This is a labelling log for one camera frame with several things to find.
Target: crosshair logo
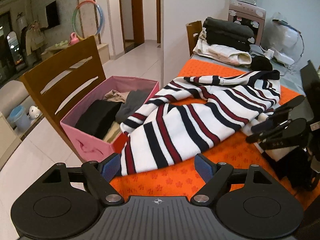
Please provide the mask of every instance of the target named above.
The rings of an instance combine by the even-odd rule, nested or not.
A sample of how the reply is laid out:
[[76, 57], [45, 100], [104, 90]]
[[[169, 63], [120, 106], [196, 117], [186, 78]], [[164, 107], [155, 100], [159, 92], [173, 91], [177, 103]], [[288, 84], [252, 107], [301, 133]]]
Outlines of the crosshair logo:
[[159, 204], [161, 204], [163, 201], [162, 201], [161, 199], [157, 198], [157, 199], [154, 200], [153, 202], [159, 205]]

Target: blue trash can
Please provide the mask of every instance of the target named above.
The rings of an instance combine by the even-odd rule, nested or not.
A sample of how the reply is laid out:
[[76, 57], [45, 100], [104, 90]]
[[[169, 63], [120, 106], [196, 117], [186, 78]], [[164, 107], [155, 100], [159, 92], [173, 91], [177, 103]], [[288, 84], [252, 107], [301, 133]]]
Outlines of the blue trash can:
[[11, 122], [14, 122], [22, 132], [28, 130], [31, 125], [31, 121], [26, 114], [26, 109], [23, 106], [14, 108], [9, 115], [9, 119]]

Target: fabric storage bin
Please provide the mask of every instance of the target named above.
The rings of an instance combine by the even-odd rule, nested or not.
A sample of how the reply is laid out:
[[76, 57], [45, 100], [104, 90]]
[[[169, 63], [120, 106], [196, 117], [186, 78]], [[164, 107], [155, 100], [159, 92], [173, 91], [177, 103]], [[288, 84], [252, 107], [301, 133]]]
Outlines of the fabric storage bin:
[[159, 82], [136, 77], [111, 76], [89, 92], [61, 119], [61, 127], [85, 161], [101, 162], [114, 152], [120, 153], [127, 141], [128, 137], [121, 133], [111, 143], [107, 143], [74, 127], [89, 106], [95, 100], [102, 100], [103, 96], [111, 90], [117, 90], [120, 93], [143, 90], [149, 93], [146, 100], [148, 101], [159, 91]]

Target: television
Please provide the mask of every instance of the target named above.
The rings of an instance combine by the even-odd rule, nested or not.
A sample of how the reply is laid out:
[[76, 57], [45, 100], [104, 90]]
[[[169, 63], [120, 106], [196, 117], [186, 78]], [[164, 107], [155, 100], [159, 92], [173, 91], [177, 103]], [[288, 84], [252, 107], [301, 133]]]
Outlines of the television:
[[47, 22], [48, 22], [47, 29], [60, 25], [57, 1], [54, 1], [48, 4], [45, 7], [45, 12], [47, 14]]

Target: colorful hula hoop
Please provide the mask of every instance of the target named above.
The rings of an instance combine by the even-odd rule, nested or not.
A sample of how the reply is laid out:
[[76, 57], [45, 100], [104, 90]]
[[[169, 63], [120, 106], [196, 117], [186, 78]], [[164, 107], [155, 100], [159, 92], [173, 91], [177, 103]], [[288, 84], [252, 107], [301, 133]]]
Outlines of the colorful hula hoop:
[[98, 36], [98, 34], [100, 33], [101, 29], [102, 29], [102, 26], [103, 26], [103, 12], [102, 12], [102, 9], [101, 7], [93, 0], [85, 0], [81, 3], [79, 3], [76, 7], [76, 9], [74, 10], [73, 12], [73, 16], [72, 16], [72, 28], [73, 28], [73, 31], [77, 34], [77, 37], [80, 39], [80, 40], [84, 40], [83, 37], [81, 37], [77, 32], [76, 32], [76, 16], [77, 16], [77, 13], [78, 13], [78, 10], [80, 9], [80, 7], [85, 4], [85, 3], [92, 3], [94, 4], [94, 6], [97, 8], [99, 14], [100, 14], [100, 24], [99, 24], [99, 27], [97, 29], [97, 33], [95, 34], [95, 36]]

